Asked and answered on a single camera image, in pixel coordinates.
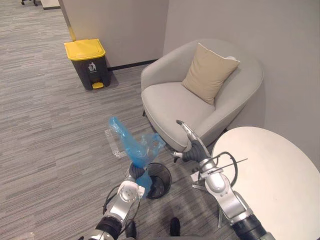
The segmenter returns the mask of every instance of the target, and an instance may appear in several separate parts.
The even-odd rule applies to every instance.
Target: white wall
[[[218,38],[254,54],[264,83],[231,127],[276,132],[320,170],[319,12],[318,0],[170,0],[164,53]]]
[[[76,40],[99,38],[108,67],[163,54],[169,0],[63,0]]]

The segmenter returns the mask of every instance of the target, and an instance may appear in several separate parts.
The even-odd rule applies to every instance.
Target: trash can
[[[66,42],[64,47],[86,90],[103,88],[110,84],[106,51],[99,39]]]

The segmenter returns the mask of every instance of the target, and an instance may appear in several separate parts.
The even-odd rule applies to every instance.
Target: chair cushion
[[[144,110],[162,138],[177,151],[188,144],[184,130],[176,123],[181,120],[193,129],[215,111],[215,107],[181,85],[167,82],[148,86],[141,93]]]
[[[213,105],[222,84],[239,63],[232,58],[224,58],[198,43],[192,64],[182,85],[208,104]]]

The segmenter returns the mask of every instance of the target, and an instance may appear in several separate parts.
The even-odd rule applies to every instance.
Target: baseboard
[[[126,64],[126,65],[112,66],[112,67],[108,67],[108,71],[127,69],[127,68],[132,68],[132,67],[136,67],[136,66],[140,66],[140,65],[152,64],[153,62],[155,62],[157,60],[158,59],[153,59],[153,60],[140,61],[140,62],[135,62],[135,63],[131,63],[131,64]]]
[[[48,6],[48,7],[44,7],[43,10],[50,10],[50,9],[60,9],[60,6]]]

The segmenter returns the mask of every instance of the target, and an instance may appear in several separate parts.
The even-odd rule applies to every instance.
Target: table top
[[[212,156],[227,151],[238,163],[233,189],[277,240],[320,237],[320,173],[311,160],[284,137],[258,127],[238,127],[216,142]],[[230,164],[228,156],[218,167]],[[232,166],[223,169],[231,181]]]

